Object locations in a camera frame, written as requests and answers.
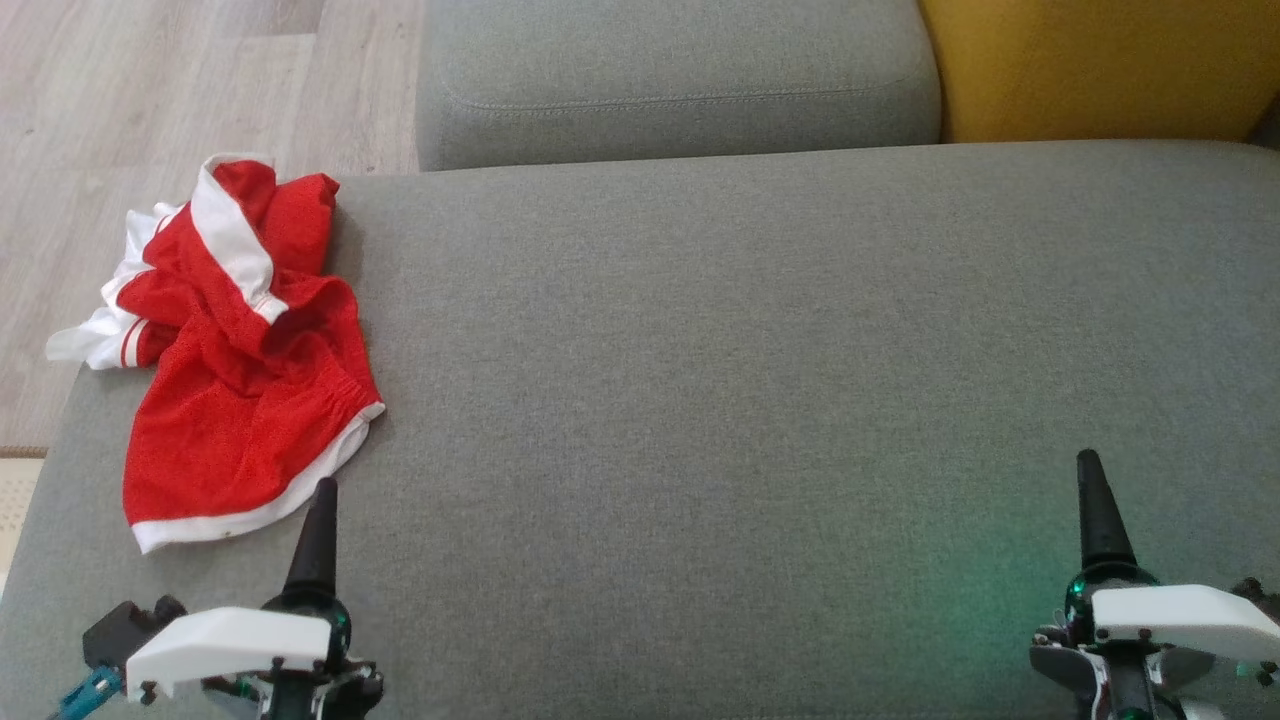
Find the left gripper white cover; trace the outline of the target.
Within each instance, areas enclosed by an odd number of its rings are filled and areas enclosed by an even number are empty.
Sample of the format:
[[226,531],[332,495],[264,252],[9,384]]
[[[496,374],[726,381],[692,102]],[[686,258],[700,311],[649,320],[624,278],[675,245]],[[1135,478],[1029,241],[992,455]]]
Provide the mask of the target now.
[[338,483],[321,478],[283,592],[261,609],[187,614],[125,664],[125,697],[150,705],[192,685],[252,703],[257,719],[364,719],[381,702],[374,661],[348,655],[353,623],[337,598]]

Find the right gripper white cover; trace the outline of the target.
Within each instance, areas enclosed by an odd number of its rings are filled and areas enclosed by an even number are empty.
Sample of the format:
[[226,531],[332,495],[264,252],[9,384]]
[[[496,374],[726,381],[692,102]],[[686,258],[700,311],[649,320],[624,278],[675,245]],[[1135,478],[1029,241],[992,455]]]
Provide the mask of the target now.
[[1253,577],[1229,591],[1161,585],[1138,568],[1100,455],[1076,454],[1082,570],[1065,609],[1030,642],[1030,666],[1069,691],[1078,719],[1224,719],[1181,696],[1220,661],[1277,685],[1277,594]]

